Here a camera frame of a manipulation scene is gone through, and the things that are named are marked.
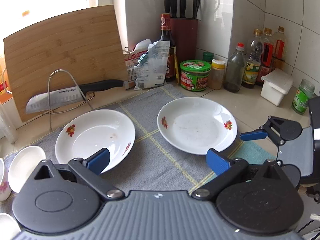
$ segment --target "wooden cutting board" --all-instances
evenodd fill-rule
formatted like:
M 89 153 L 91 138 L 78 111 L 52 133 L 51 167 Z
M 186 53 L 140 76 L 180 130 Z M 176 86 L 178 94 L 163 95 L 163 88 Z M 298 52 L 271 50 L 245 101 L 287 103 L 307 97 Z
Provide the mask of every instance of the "wooden cutting board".
M 23 122 L 30 98 L 47 92 L 48 78 L 68 70 L 78 84 L 105 79 L 128 80 L 113 5 L 58 15 L 4 39 L 8 77 Z M 50 91 L 73 87 L 66 73 L 51 78 Z

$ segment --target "white bowl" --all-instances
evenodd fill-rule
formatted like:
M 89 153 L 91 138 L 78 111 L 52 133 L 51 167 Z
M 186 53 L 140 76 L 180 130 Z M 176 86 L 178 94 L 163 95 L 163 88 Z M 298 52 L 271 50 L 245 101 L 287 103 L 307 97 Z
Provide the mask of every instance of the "white bowl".
M 14 218 L 6 213 L 0 213 L 0 236 L 1 240 L 11 240 L 18 233 L 20 227 Z
M 107 148 L 110 163 L 102 171 L 106 172 L 127 156 L 135 134 L 134 125 L 125 114 L 109 109 L 91 111 L 72 120 L 60 132 L 55 146 L 56 158 L 63 164 L 77 157 L 86 159 Z
M 8 173 L 5 170 L 4 161 L 0 158 L 0 201 L 6 200 L 11 193 L 8 182 Z
M 39 146 L 28 146 L 15 156 L 8 174 L 9 185 L 14 192 L 20 192 L 30 174 L 44 159 L 44 150 Z
M 174 147 L 192 154 L 206 155 L 210 148 L 221 152 L 237 135 L 233 115 L 222 105 L 199 97 L 179 98 L 159 111 L 160 133 Z

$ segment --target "dark green lid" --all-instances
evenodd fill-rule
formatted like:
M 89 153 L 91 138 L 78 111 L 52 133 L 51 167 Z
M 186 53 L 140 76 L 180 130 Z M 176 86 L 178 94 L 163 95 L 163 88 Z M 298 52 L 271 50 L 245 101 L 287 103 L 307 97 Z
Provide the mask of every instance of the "dark green lid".
M 186 60 L 180 63 L 180 68 L 189 72 L 205 72 L 211 69 L 211 64 L 204 60 Z
M 207 62 L 211 62 L 213 59 L 213 56 L 214 56 L 213 53 L 205 51 L 203 53 L 202 60 L 207 61 Z

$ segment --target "knife block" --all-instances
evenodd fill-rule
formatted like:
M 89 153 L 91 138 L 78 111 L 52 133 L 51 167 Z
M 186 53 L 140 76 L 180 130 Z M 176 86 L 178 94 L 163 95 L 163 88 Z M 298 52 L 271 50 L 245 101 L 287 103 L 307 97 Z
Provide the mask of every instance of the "knife block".
M 187 18 L 171 18 L 171 33 L 176 44 L 179 64 L 182 61 L 196 58 L 198 21 Z

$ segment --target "silver bolt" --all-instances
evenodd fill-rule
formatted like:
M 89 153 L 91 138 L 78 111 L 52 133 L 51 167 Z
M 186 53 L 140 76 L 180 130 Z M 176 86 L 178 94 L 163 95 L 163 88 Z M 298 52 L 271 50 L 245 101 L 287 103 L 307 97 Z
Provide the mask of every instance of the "silver bolt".
M 112 189 L 107 192 L 107 196 L 111 198 L 119 198 L 123 195 L 123 192 L 119 189 Z
M 207 197 L 210 195 L 210 191 L 205 188 L 198 188 L 194 193 L 197 197 Z

